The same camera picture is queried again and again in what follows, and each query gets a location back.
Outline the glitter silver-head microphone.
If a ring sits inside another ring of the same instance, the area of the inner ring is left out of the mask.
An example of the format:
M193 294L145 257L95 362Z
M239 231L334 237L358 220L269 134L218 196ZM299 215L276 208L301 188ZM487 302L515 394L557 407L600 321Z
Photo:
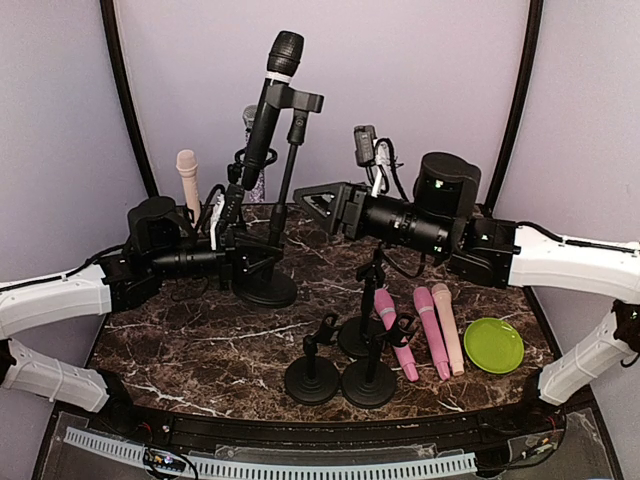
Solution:
M246 140L242 185L249 193L251 203L263 203L266 199L259 126L262 109L261 103L249 105L244 109L242 115Z

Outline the black tripod shock-mount stand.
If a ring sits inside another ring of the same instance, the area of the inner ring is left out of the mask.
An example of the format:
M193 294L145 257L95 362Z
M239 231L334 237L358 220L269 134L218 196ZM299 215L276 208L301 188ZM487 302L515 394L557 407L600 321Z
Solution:
M245 155L245 148L237 150L234 154L234 162L227 167L228 181L230 184L237 184L243 172L243 159ZM276 150L270 148L268 150L267 159L262 170L265 170L268 166L274 164L278 160L278 153Z

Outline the black stand with clip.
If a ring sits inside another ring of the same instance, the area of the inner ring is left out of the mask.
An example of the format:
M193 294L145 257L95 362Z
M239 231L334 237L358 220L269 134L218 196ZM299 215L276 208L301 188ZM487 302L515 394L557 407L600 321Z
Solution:
M383 248L378 245L373 251L371 260L356 270L356 280L364 283L358 315L347 320L338 334L338 345L342 352L353 359L366 358L368 341L384 331L384 326L375 325L371 320L374 310L375 292L382 288L386 274L382 267Z

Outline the small beige microphone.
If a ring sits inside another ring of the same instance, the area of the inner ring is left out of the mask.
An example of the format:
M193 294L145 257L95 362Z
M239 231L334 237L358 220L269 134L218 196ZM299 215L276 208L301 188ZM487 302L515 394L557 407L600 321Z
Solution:
M186 206L192 211L192 223L195 224L201 214L197 180L198 162L195 153L190 149L179 151L176 158L176 169L181 176Z

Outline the pink microphone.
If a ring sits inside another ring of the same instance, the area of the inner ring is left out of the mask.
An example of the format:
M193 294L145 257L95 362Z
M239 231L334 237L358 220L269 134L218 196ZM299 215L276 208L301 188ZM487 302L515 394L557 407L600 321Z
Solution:
M387 341L393 346L396 358L406 378L410 382L416 382L419 374L411 348L408 346L413 334L408 328L413 323L413 318L407 315L399 315L391 295L384 288L379 288L374 294L374 308L389 331Z
M413 300L437 373L441 380L449 380L451 377L449 358L436 317L435 304L430 290L427 287L416 288L413 292Z

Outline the black round-base stand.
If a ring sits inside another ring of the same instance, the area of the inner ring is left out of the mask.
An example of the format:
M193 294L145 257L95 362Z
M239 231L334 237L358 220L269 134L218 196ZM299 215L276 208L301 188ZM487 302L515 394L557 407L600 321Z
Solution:
M408 328L413 338L416 333L413 327L415 317L408 313L400 315L413 318L413 323ZM352 362L344 369L341 376L342 394L352 405L362 409L376 409L393 399L397 387L396 375L381 360L384 347L391 345L387 341L388 334L389 331L384 327L382 333L373 335L368 341L367 357Z
M335 397L340 388L340 373L332 361L318 355L318 346L331 346L334 335L340 331L338 316L328 313L315 333L303 338L303 355L293 361L285 371L286 393L302 405L325 404Z

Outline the black microphone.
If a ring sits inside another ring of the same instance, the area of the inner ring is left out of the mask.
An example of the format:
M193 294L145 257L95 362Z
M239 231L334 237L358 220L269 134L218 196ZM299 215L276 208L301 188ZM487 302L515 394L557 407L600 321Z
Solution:
M272 86L290 84L299 66L303 48L302 35L283 30L278 33L269 51L265 79L258 101L263 105L259 121L262 166L265 164L280 115L280 110L267 102L268 90Z

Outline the beige microphone tall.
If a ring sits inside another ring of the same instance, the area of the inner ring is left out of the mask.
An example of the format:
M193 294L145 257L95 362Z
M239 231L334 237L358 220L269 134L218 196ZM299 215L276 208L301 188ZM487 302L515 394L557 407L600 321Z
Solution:
M444 283L438 283L433 286L431 294L440 320L451 372L454 377L461 376L464 374L464 358L452 307L451 292Z

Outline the black round-base stand front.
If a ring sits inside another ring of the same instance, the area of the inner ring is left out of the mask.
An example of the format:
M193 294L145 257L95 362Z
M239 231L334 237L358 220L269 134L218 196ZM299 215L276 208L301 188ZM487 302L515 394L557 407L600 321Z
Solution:
M400 315L413 318L413 323L408 328L413 338L416 333L413 327L415 317L408 313ZM393 399L397 387L396 375L381 360L384 347L391 345L387 341L388 334L389 331L384 327L382 333L373 335L368 341L367 357L352 362L344 369L341 376L342 394L352 405L362 409L376 409Z

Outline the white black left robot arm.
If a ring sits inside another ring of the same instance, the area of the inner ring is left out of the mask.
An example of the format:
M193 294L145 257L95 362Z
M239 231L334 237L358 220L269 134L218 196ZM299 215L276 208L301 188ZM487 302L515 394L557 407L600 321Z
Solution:
M215 275L227 283L257 273L282 257L280 244L243 229L227 229L216 246L199 236L183 208L167 196L141 202L127 215L129 237L69 272L1 286L1 385L101 411L120 436L141 427L116 375L67 364L24 346L16 334L76 317L134 309L172 278Z

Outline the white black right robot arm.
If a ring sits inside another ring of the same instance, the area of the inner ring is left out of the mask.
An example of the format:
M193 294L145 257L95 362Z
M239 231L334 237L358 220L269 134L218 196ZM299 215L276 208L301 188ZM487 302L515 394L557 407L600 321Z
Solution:
M612 298L610 313L583 340L535 375L536 395L510 413L521 434L534 432L579 389L619 363L639 357L639 244L555 234L529 221L474 213L480 169L449 153L422 157L410 201L364 184L295 190L295 203L330 235L375 238L444 263L485 287L555 287Z

